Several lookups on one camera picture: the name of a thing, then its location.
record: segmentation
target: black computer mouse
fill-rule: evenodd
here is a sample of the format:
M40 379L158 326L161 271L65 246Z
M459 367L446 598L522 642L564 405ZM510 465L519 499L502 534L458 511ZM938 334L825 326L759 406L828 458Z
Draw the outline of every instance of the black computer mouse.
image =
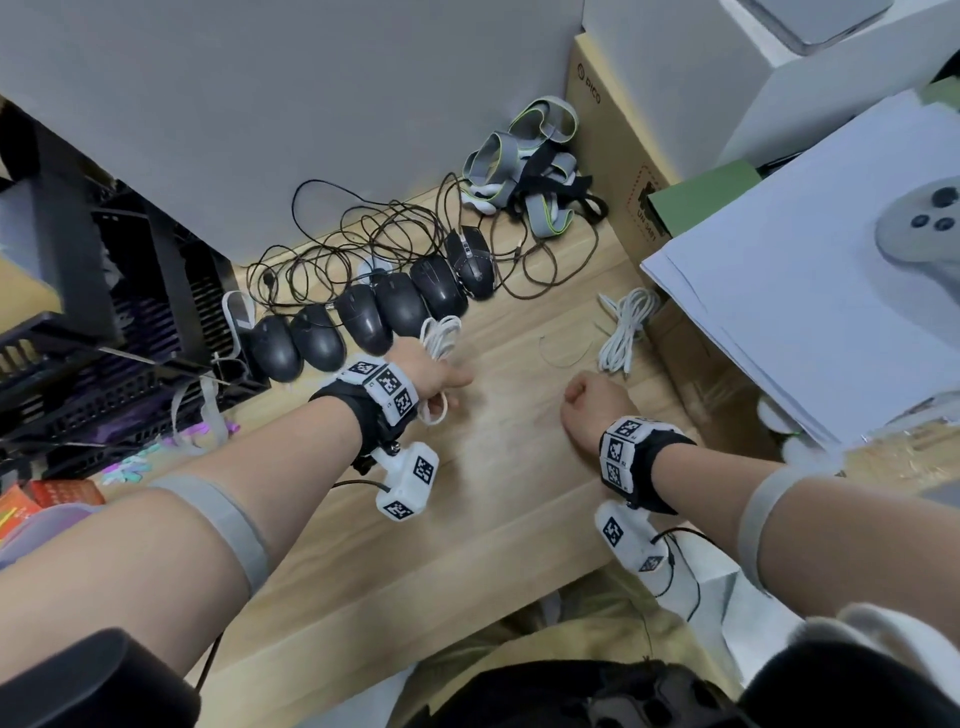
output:
M420 336L423 322L430 316L420 291L405 273L391 273L373 285L380 316L399 336Z
M438 321L444 316L463 316L467 313L467 295L442 255L422 257L410 267L410 278Z
M376 296L366 283L354 283L341 293L334 307L353 341L366 353L383 356L394 344L394 335L380 319Z
M290 333L297 351L314 369L336 372L344 366L347 359L344 337L322 303L311 303L301 308L290 322Z
M479 228L464 225L463 235L456 231L446 237L446 259L457 278L477 301L493 295L493 261L487 239Z
M294 345L283 316L264 316L250 332L253 359L270 379L293 381L303 371L303 357Z

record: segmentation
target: person's left hand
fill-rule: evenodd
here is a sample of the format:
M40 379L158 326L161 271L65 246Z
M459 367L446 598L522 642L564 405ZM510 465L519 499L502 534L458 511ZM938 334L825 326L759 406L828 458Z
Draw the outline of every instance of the person's left hand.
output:
M395 336L394 345L384 356L410 377L421 400L430 401L430 411L439 411L440 393L451 387L466 387L473 381L473 372L466 367L455 367L443 359L435 360L423 348L420 339ZM447 394L447 405L455 407L457 398Z

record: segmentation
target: hand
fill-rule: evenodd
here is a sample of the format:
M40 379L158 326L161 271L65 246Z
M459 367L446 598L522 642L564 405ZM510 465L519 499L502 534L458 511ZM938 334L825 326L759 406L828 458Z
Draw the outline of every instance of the hand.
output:
M430 401L431 412L437 412L443 406L440 403L440 393L444 389L466 387L473 381L473 372L469 369L454 367L448 361L431 358L420 339L412 336L395 337L393 347L384 358L397 364L403 373L410 377L420 399ZM446 396L446 402L450 407L459 404L452 395Z
M566 385L560 421L566 434L592 454L600 450L600 438L607 427L621 417L639 411L627 390L603 375L581 372Z

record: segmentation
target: person's right arm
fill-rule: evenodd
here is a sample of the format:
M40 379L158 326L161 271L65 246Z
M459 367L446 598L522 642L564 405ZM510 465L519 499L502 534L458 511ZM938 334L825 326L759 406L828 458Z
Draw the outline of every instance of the person's right arm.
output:
M573 441L597 454L603 432L637 414L627 391L580 373L561 419ZM750 496L782 463L693 445L664 448L653 467L658 495L737 559ZM880 492L837 477L810 477L771 513L759 550L766 588L803 616L833 617L870 602L922 619L960 644L960 510Z

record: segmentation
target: white paper stack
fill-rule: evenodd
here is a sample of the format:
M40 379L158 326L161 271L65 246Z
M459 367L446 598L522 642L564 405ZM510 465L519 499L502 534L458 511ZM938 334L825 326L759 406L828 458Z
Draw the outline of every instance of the white paper stack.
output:
M875 241L886 207L953 176L960 114L907 91L670 241L643 269L820 445L855 447L960 386L960 295L927 271L896 266Z

